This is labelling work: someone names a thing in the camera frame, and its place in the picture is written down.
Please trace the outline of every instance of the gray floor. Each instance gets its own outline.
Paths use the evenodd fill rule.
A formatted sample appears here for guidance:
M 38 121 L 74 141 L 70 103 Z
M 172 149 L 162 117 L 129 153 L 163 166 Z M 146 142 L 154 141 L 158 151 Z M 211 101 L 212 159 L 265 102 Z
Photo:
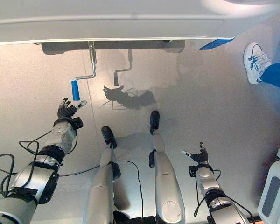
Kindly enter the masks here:
M 117 158 L 139 166 L 144 215 L 155 215 L 148 120 L 150 112 L 158 109 L 160 132 L 181 187 L 187 223 L 205 223 L 208 215 L 203 204 L 193 217 L 196 188 L 188 166 L 194 162 L 181 154 L 182 150 L 198 152 L 200 141 L 208 149 L 213 168 L 222 170 L 219 183 L 226 194 L 257 214 L 268 167 L 280 147 L 280 89 L 248 84 L 242 55 L 250 42 L 258 42 L 279 62 L 280 14 L 208 51 L 191 49 L 191 41 L 172 42 L 162 49 L 160 42 L 99 43 L 97 77 L 79 81 L 80 97 L 88 101 L 78 112 L 84 128 L 78 130 L 77 148 L 65 157 L 60 173 L 98 165 L 105 148 L 100 128 L 108 125 L 118 143 Z M 112 106 L 103 86 L 118 88 L 114 71 L 129 68 L 127 48 L 132 48 L 132 69 L 118 72 L 118 83 L 130 97 L 124 99 L 124 106 L 116 101 Z M 80 45 L 73 49 L 50 55 L 58 53 L 50 46 L 44 47 L 46 54 L 41 45 L 0 46 L 0 153 L 15 155 L 16 171 L 32 160 L 17 142 L 49 130 L 59 101 L 70 97 L 70 80 L 91 73 L 88 51 Z M 0 167 L 7 169 L 8 164 L 2 159 Z M 137 171 L 123 162 L 119 166 L 122 176 L 115 182 L 115 204 L 130 217 L 139 217 Z M 94 173 L 60 178 L 52 200 L 38 206 L 32 223 L 79 223 Z

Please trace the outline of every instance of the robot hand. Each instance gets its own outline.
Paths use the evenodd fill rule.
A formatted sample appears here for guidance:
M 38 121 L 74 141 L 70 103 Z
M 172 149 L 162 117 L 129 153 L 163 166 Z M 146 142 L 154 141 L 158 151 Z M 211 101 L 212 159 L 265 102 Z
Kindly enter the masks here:
M 71 105 L 70 107 L 69 104 L 71 102 L 67 99 L 67 98 L 64 98 L 60 105 L 59 105 L 59 108 L 58 108 L 58 112 L 57 112 L 57 116 L 59 119 L 62 119 L 62 118 L 69 118 L 71 119 L 71 117 L 80 109 L 82 108 L 83 106 L 86 105 L 86 101 L 83 100 L 81 101 L 78 105 L 76 106 L 73 106 Z
M 200 148 L 201 148 L 200 149 L 201 153 L 198 153 L 198 154 L 191 154 L 191 153 L 188 153 L 187 151 L 182 151 L 182 153 L 185 154 L 186 156 L 190 157 L 195 162 L 198 162 L 198 164 L 200 164 L 200 163 L 208 164 L 209 155 L 206 151 L 206 148 L 204 147 L 203 142 L 200 142 Z

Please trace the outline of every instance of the black glove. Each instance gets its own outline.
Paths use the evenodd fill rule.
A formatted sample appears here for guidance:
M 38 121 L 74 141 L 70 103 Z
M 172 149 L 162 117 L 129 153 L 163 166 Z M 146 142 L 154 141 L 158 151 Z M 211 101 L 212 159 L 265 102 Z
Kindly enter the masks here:
M 71 116 L 73 116 L 77 112 L 77 108 L 75 106 L 70 106 L 70 101 L 68 101 L 67 98 L 64 98 L 58 108 L 57 116 L 59 119 L 61 118 L 69 118 L 71 119 Z

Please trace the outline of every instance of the shoelace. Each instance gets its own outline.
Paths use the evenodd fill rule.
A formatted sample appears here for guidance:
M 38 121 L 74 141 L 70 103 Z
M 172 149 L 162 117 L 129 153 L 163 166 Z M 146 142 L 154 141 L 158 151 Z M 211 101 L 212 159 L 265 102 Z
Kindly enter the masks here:
M 267 55 L 263 52 L 257 53 L 254 56 L 248 58 L 249 61 L 252 61 L 250 64 L 250 69 L 253 69 L 255 64 L 256 70 L 258 72 L 263 72 L 266 67 L 272 64 L 271 60 L 267 58 Z

